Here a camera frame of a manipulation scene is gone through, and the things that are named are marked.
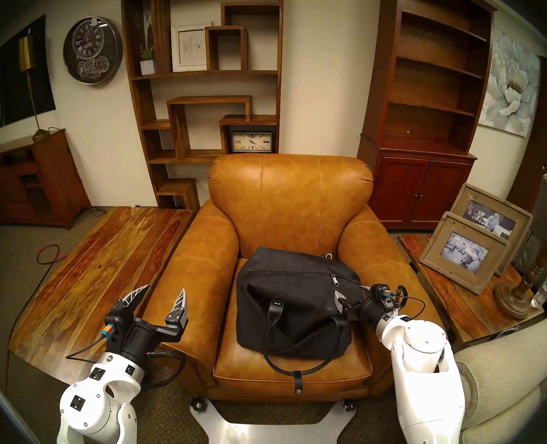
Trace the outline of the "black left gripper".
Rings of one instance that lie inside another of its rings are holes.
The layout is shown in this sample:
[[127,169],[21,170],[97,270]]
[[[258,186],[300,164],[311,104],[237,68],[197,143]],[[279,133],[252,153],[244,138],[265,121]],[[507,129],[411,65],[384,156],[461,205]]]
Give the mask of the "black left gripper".
[[176,350],[157,351],[161,343],[178,343],[188,323],[188,303],[185,289],[181,289],[172,310],[165,317],[165,326],[156,326],[134,317],[150,285],[147,284],[119,298],[105,316],[105,352],[119,355],[139,367],[146,361],[160,358],[181,359]]

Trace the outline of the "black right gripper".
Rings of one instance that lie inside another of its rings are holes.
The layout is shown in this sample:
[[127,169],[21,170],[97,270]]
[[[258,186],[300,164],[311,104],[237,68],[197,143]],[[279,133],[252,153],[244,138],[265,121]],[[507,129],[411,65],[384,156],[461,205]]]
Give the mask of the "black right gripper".
[[394,309],[391,289],[387,284],[358,286],[361,299],[353,304],[338,290],[335,290],[335,305],[338,312],[347,312],[347,321],[358,321],[377,330],[381,320]]

